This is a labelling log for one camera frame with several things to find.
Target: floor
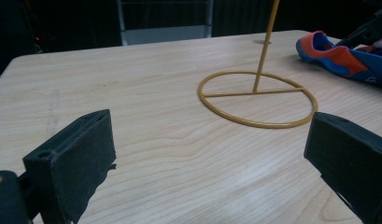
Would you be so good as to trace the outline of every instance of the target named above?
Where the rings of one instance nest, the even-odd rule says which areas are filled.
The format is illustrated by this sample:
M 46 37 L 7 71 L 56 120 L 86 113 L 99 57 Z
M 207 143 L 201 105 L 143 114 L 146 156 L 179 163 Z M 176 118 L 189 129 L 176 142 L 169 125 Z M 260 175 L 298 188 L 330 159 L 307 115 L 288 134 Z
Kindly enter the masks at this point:
M 210 36 L 211 31 L 209 27 L 203 25 L 126 30 L 121 32 L 123 46 L 206 38 Z

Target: yellow wire stand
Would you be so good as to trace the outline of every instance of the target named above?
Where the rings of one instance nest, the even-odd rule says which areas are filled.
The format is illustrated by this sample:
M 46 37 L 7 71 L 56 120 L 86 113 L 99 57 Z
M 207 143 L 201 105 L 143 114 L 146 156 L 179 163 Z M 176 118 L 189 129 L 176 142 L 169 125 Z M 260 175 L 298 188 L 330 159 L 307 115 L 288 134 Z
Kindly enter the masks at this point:
M 262 72 L 263 63 L 265 60 L 267 48 L 269 46 L 270 36 L 272 34 L 273 25 L 275 23 L 276 13 L 277 13 L 277 9 L 278 9 L 278 3 L 279 3 L 279 0 L 275 0 L 273 3 L 272 13 L 271 13 L 269 24 L 267 27 L 266 37 L 265 37 L 264 44 L 263 44 L 262 55 L 261 55 L 261 59 L 260 59 L 260 64 L 258 66 L 258 71 L 257 72 L 252 72 L 252 71 L 223 71 L 223 72 L 218 72 L 218 73 L 215 73 L 209 77 L 206 77 L 199 84 L 197 92 L 198 92 L 200 100 L 203 102 L 203 104 L 207 108 L 209 108 L 214 113 L 216 113 L 216 114 L 218 114 L 218 115 L 220 115 L 220 116 L 222 116 L 228 120 L 231 120 L 231 121 L 234 121 L 237 123 L 241 123 L 241 124 L 245 124 L 248 126 L 252 126 L 252 127 L 267 128 L 267 129 L 284 129 L 284 128 L 292 128 L 292 127 L 300 126 L 300 125 L 307 123 L 308 121 L 310 121 L 313 118 L 313 114 L 318 111 L 318 103 L 317 103 L 316 98 L 305 87 L 303 87 L 302 85 L 300 85 L 300 84 L 298 84 L 292 80 L 289 80 L 287 78 L 280 77 L 280 76 L 277 76 L 274 74 Z M 255 82 L 254 82 L 254 88 L 252 91 L 203 93 L 203 86 L 209 80 L 211 80 L 215 77 L 239 75 L 239 74 L 256 76 Z M 277 79 L 279 81 L 286 82 L 286 83 L 290 84 L 291 86 L 293 86 L 294 88 L 259 91 L 258 87 L 260 84 L 261 77 L 274 78 L 274 79 Z M 255 121 L 255 120 L 250 120 L 250 119 L 242 119 L 242 118 L 239 118 L 237 116 L 226 113 L 223 110 L 220 110 L 219 108 L 212 105 L 206 99 L 209 97 L 244 96 L 244 95 L 259 95 L 259 94 L 272 94 L 272 93 L 276 94 L 276 93 L 288 93 L 288 92 L 302 92 L 310 100 L 310 103 L 312 105 L 312 109 L 311 109 L 310 113 L 305 118 L 295 120 L 295 121 L 290 121 L 290 122 L 282 122 L 282 123 L 270 123 L 270 122 Z

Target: yellow circular ring base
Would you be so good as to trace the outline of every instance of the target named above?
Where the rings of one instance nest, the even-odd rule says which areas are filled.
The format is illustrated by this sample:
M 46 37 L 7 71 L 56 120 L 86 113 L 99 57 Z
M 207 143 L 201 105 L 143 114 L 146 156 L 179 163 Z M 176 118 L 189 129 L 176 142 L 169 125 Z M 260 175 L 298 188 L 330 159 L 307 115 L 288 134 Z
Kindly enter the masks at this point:
M 279 89 L 279 90 L 264 90 L 264 91 L 242 91 L 242 92 L 228 92 L 228 93 L 209 93 L 209 94 L 204 94 L 203 93 L 203 86 L 208 82 L 209 80 L 215 78 L 215 77 L 221 77 L 221 76 L 227 76 L 227 75 L 253 75 L 253 76 L 258 76 L 257 72 L 252 72 L 252 71 L 223 71 L 223 72 L 218 72 L 215 73 L 209 77 L 206 77 L 205 79 L 202 80 L 202 82 L 199 84 L 197 93 L 199 95 L 200 100 L 203 102 L 203 104 L 209 108 L 211 111 L 214 113 L 237 123 L 240 124 L 245 124 L 248 126 L 252 127 L 257 127 L 257 128 L 266 128 L 266 129 L 284 129 L 284 128 L 292 128 L 296 126 L 303 125 L 310 121 L 313 118 L 313 114 L 318 111 L 318 103 L 316 98 L 302 85 L 284 78 L 280 77 L 277 75 L 269 74 L 269 73 L 262 73 L 261 76 L 263 77 L 270 77 L 274 78 L 283 82 L 286 82 L 293 86 L 294 88 L 290 89 Z M 301 91 L 304 95 L 307 96 L 307 98 L 310 100 L 310 103 L 312 105 L 312 110 L 311 112 L 303 119 L 291 121 L 291 122 L 283 122 L 283 123 L 269 123 L 269 122 L 261 122 L 261 121 L 254 121 L 250 119 L 242 119 L 237 116 L 228 114 L 219 108 L 215 107 L 212 105 L 210 102 L 206 100 L 208 97 L 224 97 L 224 96 L 236 96 L 236 95 L 258 95 L 258 94 L 270 94 L 270 93 L 282 93 L 282 92 L 297 92 Z

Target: wood grain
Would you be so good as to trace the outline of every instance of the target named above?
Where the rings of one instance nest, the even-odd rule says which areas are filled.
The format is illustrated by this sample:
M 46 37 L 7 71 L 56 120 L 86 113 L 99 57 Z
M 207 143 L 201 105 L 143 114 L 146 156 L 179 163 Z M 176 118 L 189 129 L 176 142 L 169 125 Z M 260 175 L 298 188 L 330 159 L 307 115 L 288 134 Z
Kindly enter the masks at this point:
M 382 136 L 382 90 L 302 62 L 295 42 L 305 34 L 273 33 L 264 71 L 307 87 L 320 111 Z M 263 39 L 238 35 L 17 58 L 0 78 L 0 170 L 20 175 L 28 152 L 74 119 L 110 109 L 118 168 L 80 223 L 361 223 L 304 159 L 309 124 L 250 128 L 199 101 L 203 78 L 255 71 L 262 51 L 255 42 Z M 225 90 L 220 84 L 228 81 L 228 88 L 252 88 L 244 78 L 208 88 Z M 267 120 L 296 118 L 310 106 L 296 94 L 277 97 L 219 104 Z

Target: orange and blue shoe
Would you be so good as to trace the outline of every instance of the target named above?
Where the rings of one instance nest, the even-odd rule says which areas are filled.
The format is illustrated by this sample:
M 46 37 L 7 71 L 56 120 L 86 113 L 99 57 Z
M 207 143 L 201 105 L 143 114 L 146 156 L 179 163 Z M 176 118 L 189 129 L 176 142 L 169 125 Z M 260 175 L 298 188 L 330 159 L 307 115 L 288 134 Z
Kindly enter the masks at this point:
M 296 49 L 304 61 L 321 63 L 340 77 L 382 86 L 382 55 L 335 46 L 322 31 L 299 39 Z

